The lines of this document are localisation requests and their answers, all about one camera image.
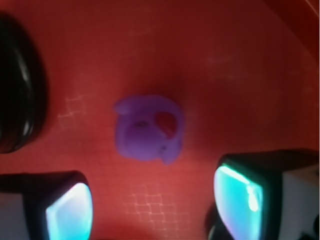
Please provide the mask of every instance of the purple rubber figure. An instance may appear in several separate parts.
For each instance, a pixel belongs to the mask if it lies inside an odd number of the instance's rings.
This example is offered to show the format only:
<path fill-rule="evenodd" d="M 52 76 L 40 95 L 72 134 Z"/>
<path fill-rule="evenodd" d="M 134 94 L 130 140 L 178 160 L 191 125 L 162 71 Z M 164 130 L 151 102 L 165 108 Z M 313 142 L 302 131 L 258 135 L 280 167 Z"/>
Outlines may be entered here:
<path fill-rule="evenodd" d="M 134 95 L 118 101 L 115 143 L 119 154 L 140 161 L 161 158 L 171 164 L 182 149 L 185 119 L 181 109 L 160 95 Z"/>

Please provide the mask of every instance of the black wheel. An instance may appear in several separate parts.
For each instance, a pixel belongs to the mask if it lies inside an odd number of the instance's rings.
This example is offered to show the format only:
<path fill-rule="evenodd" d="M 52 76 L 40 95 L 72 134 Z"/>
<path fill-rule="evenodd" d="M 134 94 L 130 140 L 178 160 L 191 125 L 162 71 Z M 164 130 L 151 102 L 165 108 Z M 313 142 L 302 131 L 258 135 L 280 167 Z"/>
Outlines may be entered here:
<path fill-rule="evenodd" d="M 46 89 L 32 41 L 12 17 L 0 13 L 0 153 L 18 150 L 39 133 Z"/>

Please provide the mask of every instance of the white plastic part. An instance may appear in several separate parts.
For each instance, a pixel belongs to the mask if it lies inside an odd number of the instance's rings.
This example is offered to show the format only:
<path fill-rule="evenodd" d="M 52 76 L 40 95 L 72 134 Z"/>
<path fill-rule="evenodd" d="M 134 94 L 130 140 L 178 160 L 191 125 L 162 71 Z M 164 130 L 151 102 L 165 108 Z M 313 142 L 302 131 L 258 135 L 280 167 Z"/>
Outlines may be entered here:
<path fill-rule="evenodd" d="M 302 234 L 317 239 L 313 226 L 319 215 L 319 165 L 284 172 L 282 179 L 282 217 L 278 239 L 299 239 Z"/>
<path fill-rule="evenodd" d="M 21 194 L 0 192 L 0 240 L 29 240 Z"/>

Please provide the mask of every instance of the red surface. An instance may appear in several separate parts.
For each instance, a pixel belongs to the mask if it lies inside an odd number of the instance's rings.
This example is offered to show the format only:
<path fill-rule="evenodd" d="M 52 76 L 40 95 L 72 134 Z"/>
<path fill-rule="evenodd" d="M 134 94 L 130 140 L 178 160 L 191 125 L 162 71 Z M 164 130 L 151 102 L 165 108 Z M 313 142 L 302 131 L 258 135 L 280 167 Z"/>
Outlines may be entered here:
<path fill-rule="evenodd" d="M 0 155 L 0 173 L 80 170 L 92 239 L 205 239 L 217 160 L 319 149 L 319 68 L 262 1 L 0 0 L 43 58 L 41 135 Z M 172 165 L 116 152 L 113 104 L 163 94 L 186 116 Z"/>

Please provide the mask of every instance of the cyan light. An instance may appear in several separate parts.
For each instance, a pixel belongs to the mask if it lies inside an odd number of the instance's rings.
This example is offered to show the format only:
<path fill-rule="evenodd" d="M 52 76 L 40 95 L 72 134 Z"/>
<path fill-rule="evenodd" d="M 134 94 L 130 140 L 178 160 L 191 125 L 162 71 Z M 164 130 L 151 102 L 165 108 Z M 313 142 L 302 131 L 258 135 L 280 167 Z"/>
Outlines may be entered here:
<path fill-rule="evenodd" d="M 93 203 L 89 187 L 77 183 L 46 211 L 50 240 L 88 240 L 93 223 Z"/>
<path fill-rule="evenodd" d="M 214 174 L 214 197 L 224 225 L 235 240 L 261 236 L 263 189 L 226 164 Z"/>

